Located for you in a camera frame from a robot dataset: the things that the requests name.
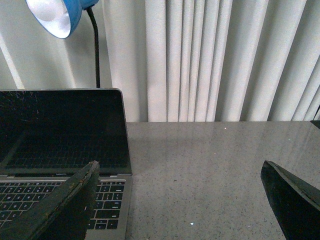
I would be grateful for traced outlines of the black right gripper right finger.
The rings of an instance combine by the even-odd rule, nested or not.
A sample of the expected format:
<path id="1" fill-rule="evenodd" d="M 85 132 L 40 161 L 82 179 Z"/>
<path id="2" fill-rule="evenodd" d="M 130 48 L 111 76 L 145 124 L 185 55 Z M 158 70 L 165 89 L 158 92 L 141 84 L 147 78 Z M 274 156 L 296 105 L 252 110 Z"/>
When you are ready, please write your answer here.
<path id="1" fill-rule="evenodd" d="M 320 238 L 320 190 L 272 161 L 260 178 L 276 220 L 287 240 Z"/>

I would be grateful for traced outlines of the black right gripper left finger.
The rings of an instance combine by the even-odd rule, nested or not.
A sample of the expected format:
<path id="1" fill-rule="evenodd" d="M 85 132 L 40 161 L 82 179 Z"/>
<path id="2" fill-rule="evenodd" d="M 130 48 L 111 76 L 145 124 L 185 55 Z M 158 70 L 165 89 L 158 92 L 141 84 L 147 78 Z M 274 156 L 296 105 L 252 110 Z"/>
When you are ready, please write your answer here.
<path id="1" fill-rule="evenodd" d="M 100 165 L 88 163 L 0 230 L 2 240 L 83 240 L 96 201 Z"/>

